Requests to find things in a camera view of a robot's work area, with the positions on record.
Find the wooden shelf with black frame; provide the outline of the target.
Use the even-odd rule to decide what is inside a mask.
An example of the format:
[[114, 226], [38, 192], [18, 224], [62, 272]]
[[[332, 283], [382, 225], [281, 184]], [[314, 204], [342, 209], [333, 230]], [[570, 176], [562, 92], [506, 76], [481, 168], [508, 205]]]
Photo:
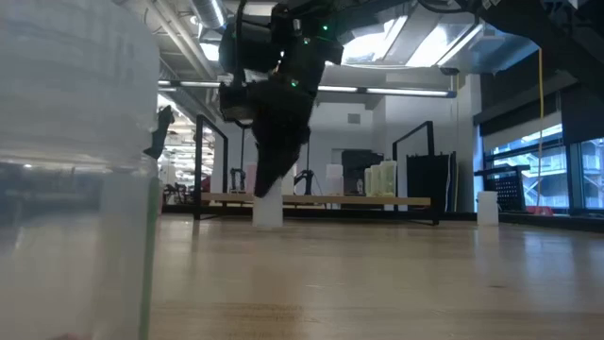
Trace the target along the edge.
[[[336, 154], [344, 150], [368, 150], [371, 135], [365, 131], [315, 130], [310, 141], [303, 146], [310, 165], [326, 169]], [[437, 225], [439, 211], [429, 197], [328, 195], [326, 179], [317, 179], [313, 195], [282, 195], [283, 217], [336, 218], [336, 219], [386, 219], [429, 220]], [[218, 215], [253, 215], [255, 196], [251, 194], [203, 193], [201, 200], [208, 202], [198, 213]]]

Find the black perforated metal stand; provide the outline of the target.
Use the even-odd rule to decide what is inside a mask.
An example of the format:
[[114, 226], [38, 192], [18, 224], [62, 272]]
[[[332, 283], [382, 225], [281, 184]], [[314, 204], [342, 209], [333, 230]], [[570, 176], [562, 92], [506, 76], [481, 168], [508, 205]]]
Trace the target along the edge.
[[504, 165], [478, 170], [474, 175], [482, 178], [485, 191], [496, 192], [499, 210], [520, 213], [526, 210], [523, 171], [529, 169], [529, 165]]

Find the large bottle with pink pills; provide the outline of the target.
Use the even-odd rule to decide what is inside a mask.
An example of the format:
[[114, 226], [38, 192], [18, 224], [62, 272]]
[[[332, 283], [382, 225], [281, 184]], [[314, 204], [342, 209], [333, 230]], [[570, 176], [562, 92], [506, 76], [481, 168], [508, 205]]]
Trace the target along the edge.
[[326, 185], [329, 196], [342, 196], [344, 194], [344, 168], [341, 164], [327, 165]]

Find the large bottle with mixed pills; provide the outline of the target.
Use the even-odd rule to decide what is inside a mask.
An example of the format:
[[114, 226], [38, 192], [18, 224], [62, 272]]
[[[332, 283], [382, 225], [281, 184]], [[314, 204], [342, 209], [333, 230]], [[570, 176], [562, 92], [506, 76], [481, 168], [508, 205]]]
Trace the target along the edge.
[[158, 77], [112, 0], [0, 0], [0, 340], [147, 340]]

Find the silver ceiling duct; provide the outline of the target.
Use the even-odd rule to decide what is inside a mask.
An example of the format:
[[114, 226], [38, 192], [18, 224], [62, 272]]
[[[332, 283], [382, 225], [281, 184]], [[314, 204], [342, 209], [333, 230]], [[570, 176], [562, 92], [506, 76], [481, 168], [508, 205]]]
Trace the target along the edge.
[[215, 29], [227, 22], [227, 10], [222, 0], [190, 0], [190, 3], [204, 28]]

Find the black background cabinet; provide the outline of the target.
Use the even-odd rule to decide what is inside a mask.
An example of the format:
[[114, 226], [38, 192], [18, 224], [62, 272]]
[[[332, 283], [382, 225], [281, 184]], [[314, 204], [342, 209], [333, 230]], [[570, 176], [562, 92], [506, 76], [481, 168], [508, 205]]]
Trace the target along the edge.
[[371, 150], [344, 150], [342, 152], [344, 194], [346, 196], [364, 196], [364, 171], [372, 165], [380, 164], [383, 160], [384, 156], [381, 153]]

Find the large white pill bottle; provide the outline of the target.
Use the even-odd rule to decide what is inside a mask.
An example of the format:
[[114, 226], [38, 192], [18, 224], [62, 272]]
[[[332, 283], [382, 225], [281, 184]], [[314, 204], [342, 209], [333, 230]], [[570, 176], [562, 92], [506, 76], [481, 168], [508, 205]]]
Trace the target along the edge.
[[478, 225], [482, 227], [494, 227], [499, 224], [499, 208], [497, 204], [497, 192], [482, 191], [477, 196]]
[[284, 196], [292, 196], [294, 194], [294, 179], [296, 176], [296, 164], [294, 164], [286, 175], [282, 178], [281, 192]]
[[264, 197], [255, 197], [253, 226], [279, 228], [283, 226], [282, 179], [278, 178]]

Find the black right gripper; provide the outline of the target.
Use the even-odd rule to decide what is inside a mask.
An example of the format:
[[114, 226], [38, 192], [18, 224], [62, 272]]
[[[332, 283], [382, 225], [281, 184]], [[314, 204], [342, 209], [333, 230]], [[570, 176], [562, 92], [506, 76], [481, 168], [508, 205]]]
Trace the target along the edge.
[[265, 197], [299, 160], [302, 147], [310, 141], [313, 102], [313, 93], [292, 83], [271, 78], [253, 85], [253, 133], [258, 149], [256, 197]]

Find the green plant in white pot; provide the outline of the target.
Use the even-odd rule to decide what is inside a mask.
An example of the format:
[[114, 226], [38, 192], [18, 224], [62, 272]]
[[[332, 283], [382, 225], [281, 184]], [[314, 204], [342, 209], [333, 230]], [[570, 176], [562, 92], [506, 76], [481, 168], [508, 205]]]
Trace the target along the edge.
[[158, 112], [158, 125], [152, 132], [152, 144], [143, 153], [154, 160], [158, 160], [164, 148], [168, 128], [175, 121], [172, 107], [170, 105], [161, 108]]

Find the long ceiling light tube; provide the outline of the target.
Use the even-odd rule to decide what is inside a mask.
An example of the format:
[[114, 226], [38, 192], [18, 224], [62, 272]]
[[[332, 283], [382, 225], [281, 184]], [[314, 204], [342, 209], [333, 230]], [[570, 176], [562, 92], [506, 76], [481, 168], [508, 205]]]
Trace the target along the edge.
[[[191, 80], [165, 80], [158, 81], [160, 88], [195, 88], [195, 89], [218, 89], [218, 81], [191, 81]], [[336, 94], [376, 94], [376, 95], [394, 95], [394, 96], [415, 96], [430, 98], [455, 98], [456, 91], [450, 90], [427, 90], [415, 88], [368, 88], [351, 86], [320, 85], [319, 93]]]

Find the black standing panel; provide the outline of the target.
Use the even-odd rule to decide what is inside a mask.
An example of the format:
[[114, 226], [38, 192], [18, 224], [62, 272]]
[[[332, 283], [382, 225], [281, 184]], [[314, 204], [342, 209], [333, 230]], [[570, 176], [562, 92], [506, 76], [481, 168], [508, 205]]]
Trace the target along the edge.
[[406, 164], [407, 195], [429, 197], [436, 210], [453, 212], [457, 180], [456, 153], [408, 156]]

